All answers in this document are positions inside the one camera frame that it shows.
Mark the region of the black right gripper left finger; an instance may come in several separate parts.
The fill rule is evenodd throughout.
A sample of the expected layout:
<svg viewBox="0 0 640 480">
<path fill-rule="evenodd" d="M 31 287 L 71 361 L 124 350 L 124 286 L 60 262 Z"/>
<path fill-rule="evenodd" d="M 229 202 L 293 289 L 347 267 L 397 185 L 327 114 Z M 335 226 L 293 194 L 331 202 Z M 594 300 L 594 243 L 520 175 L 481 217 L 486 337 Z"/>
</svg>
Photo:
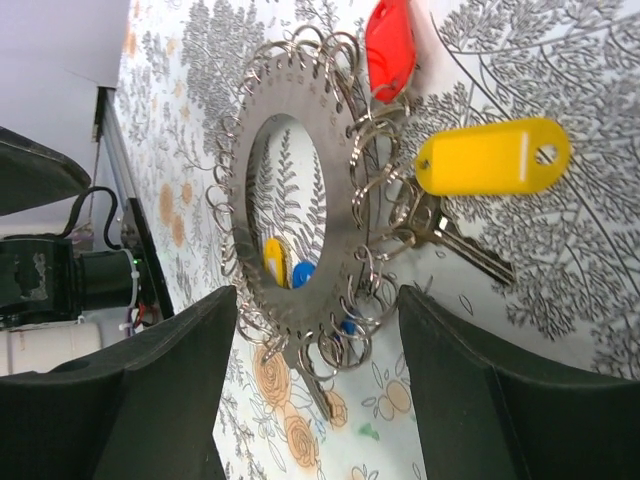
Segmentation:
<svg viewBox="0 0 640 480">
<path fill-rule="evenodd" d="M 213 438 L 237 319 L 224 286 L 128 339 L 1 380 L 5 479 L 220 479 Z"/>
</svg>

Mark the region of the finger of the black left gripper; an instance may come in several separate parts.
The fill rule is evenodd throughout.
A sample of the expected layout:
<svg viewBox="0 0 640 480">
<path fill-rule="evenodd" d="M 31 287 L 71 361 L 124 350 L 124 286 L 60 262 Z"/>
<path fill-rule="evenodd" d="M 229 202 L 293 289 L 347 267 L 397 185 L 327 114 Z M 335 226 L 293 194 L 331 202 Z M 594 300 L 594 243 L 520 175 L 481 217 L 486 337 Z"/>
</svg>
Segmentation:
<svg viewBox="0 0 640 480">
<path fill-rule="evenodd" d="M 74 160 L 5 127 L 1 128 L 1 215 L 77 196 L 91 179 Z"/>
</svg>

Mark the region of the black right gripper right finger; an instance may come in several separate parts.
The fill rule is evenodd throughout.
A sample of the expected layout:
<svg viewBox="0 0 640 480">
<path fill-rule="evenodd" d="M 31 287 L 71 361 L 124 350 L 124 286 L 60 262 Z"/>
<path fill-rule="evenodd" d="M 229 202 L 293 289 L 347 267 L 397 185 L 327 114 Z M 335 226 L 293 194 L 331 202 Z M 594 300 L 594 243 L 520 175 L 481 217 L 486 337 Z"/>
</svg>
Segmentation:
<svg viewBox="0 0 640 480">
<path fill-rule="evenodd" d="M 635 479 L 639 385 L 499 338 L 421 290 L 399 327 L 431 479 Z"/>
</svg>

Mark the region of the yellow key tag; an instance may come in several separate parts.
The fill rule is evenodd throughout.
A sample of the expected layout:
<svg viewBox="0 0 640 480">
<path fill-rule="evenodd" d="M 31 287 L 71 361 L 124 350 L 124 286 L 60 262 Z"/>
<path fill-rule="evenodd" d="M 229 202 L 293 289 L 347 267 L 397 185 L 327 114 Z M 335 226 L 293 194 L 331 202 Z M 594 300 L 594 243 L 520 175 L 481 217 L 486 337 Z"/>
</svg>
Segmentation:
<svg viewBox="0 0 640 480">
<path fill-rule="evenodd" d="M 415 176 L 436 196 L 534 194 L 559 180 L 570 155 L 557 122 L 524 118 L 432 135 L 415 157 Z"/>
<path fill-rule="evenodd" d="M 266 239 L 263 248 L 265 269 L 273 276 L 278 286 L 289 288 L 291 283 L 291 252 L 283 237 L 273 236 Z"/>
</svg>

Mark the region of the blue key tag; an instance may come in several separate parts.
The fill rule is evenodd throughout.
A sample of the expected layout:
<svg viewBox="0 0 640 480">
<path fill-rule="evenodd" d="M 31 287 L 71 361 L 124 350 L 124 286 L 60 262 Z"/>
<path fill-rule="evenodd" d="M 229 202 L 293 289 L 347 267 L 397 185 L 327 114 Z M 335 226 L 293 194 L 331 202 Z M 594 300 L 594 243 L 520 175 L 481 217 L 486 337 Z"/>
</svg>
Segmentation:
<svg viewBox="0 0 640 480">
<path fill-rule="evenodd" d="M 313 276 L 316 266 L 309 261 L 297 263 L 291 274 L 291 287 L 293 289 L 304 286 Z"/>
</svg>

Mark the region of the silver key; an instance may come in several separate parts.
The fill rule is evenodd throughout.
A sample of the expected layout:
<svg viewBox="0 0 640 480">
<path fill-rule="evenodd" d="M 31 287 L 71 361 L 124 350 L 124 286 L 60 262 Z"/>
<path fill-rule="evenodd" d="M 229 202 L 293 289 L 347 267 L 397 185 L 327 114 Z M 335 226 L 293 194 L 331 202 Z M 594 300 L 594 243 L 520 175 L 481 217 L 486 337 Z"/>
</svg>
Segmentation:
<svg viewBox="0 0 640 480">
<path fill-rule="evenodd" d="M 496 282 L 504 286 L 516 280 L 512 264 L 497 253 L 466 237 L 457 220 L 448 211 L 445 198 L 426 193 L 415 178 L 405 180 L 394 200 L 390 221 L 401 220 L 401 228 L 410 230 L 414 248 L 426 243 L 438 244 L 465 259 Z"/>
</svg>

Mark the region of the red key tag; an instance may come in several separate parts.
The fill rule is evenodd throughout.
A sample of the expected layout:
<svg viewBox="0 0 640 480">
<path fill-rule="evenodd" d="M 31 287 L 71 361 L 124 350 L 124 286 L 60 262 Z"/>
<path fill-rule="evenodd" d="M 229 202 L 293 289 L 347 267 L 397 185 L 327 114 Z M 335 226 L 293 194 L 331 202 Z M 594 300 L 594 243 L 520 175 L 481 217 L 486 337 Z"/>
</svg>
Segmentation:
<svg viewBox="0 0 640 480">
<path fill-rule="evenodd" d="M 365 50 L 373 97 L 391 103 L 409 84 L 416 46 L 407 0 L 381 0 L 365 29 Z"/>
</svg>

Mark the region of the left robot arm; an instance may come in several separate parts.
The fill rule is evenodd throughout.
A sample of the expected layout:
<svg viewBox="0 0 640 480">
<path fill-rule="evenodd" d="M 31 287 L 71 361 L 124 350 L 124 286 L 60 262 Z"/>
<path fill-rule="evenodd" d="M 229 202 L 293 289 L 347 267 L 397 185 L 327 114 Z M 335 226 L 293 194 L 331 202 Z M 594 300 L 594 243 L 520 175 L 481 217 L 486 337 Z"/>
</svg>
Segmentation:
<svg viewBox="0 0 640 480">
<path fill-rule="evenodd" d="M 4 216 L 72 198 L 59 233 L 16 234 L 1 240 L 1 373 L 46 371 L 101 347 L 87 311 L 124 308 L 133 333 L 157 300 L 142 247 L 104 240 L 103 251 L 75 250 L 72 233 L 90 195 L 86 171 L 55 150 L 1 130 L 1 213 Z"/>
</svg>

